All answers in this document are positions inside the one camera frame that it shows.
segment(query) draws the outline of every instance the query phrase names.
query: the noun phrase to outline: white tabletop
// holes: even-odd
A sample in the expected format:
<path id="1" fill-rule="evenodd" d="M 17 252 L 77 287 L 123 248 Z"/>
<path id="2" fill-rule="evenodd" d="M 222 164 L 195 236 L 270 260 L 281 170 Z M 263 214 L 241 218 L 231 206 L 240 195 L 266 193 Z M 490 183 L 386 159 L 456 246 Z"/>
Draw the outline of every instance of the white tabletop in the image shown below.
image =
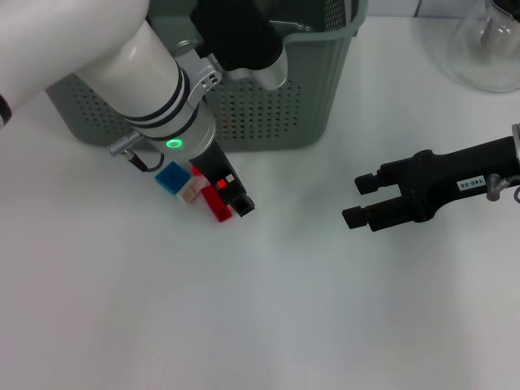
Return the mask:
<path id="1" fill-rule="evenodd" d="M 519 93 L 443 73 L 453 27 L 369 18 L 316 145 L 231 155 L 257 209 L 221 225 L 33 99 L 0 134 L 0 388 L 518 390 L 511 190 L 377 233 L 341 216 L 398 194 L 356 176 L 520 122 Z"/>

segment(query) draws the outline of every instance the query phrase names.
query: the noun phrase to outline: gray plastic basket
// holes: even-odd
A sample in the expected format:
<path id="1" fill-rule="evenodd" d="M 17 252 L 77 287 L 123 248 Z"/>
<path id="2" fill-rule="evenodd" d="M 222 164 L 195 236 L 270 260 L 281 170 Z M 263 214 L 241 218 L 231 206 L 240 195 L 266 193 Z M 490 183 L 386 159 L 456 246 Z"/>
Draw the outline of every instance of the gray plastic basket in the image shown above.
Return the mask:
<path id="1" fill-rule="evenodd" d="M 352 37 L 366 15 L 366 0 L 258 0 L 284 36 L 288 82 L 267 92 L 254 81 L 224 79 L 206 95 L 219 144 L 227 151 L 281 150 L 316 142 L 325 131 Z M 189 20 L 194 0 L 155 0 L 152 25 L 175 54 L 200 41 Z M 76 76 L 48 89 L 72 133 L 109 145 L 132 127 Z"/>

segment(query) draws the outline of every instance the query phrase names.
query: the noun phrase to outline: black stripe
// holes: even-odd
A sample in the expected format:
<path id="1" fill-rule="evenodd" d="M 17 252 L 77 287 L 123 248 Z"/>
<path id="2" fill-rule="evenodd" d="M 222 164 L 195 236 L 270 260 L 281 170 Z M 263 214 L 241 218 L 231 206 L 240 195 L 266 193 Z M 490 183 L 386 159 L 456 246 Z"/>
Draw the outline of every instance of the black stripe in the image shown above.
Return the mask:
<path id="1" fill-rule="evenodd" d="M 190 92 L 190 85 L 189 85 L 189 78 L 188 75 L 183 71 L 184 74 L 184 95 L 182 99 L 180 100 L 177 107 L 165 118 L 162 118 L 158 122 L 154 123 L 148 123 L 148 124 L 135 124 L 130 123 L 134 128 L 160 128 L 161 126 L 164 126 L 165 124 L 171 122 L 177 114 L 180 113 L 180 110 L 184 107 L 184 104 L 188 101 L 189 98 L 189 92 Z"/>
<path id="2" fill-rule="evenodd" d="M 11 119 L 11 116 L 13 116 L 13 113 L 11 112 L 11 108 L 6 102 L 6 99 L 3 98 L 2 95 L 0 95 L 0 115 L 3 119 L 3 124 L 7 124 L 9 120 Z"/>
<path id="3" fill-rule="evenodd" d="M 160 109 L 155 111 L 153 114 L 147 115 L 147 116 L 141 116 L 141 117 L 132 117 L 132 116 L 124 116 L 123 117 L 126 120 L 130 120 L 132 122 L 148 122 L 149 120 L 158 118 L 162 114 L 164 114 L 166 111 L 170 110 L 171 106 L 173 106 L 173 103 L 176 102 L 177 98 L 179 97 L 180 89 L 182 87 L 182 71 L 179 68 L 179 78 L 177 81 L 177 88 L 175 88 L 175 92 L 171 96 L 170 100 Z"/>
<path id="4" fill-rule="evenodd" d="M 177 138 L 177 137 L 180 137 L 184 134 L 184 132 L 186 132 L 186 130 L 188 130 L 189 128 L 191 128 L 193 122 L 195 122 L 195 119 L 197 118 L 197 115 L 198 115 L 198 107 L 195 109 L 195 111 L 193 112 L 193 115 L 192 117 L 189 119 L 188 122 L 186 122 L 186 124 L 177 132 L 174 132 L 173 134 L 170 134 L 169 136 L 160 136 L 159 138 L 155 138 L 153 136 L 145 136 L 143 134 L 143 136 L 145 136 L 145 138 L 147 140 L 150 140 L 150 141 L 169 141 L 173 138 Z"/>

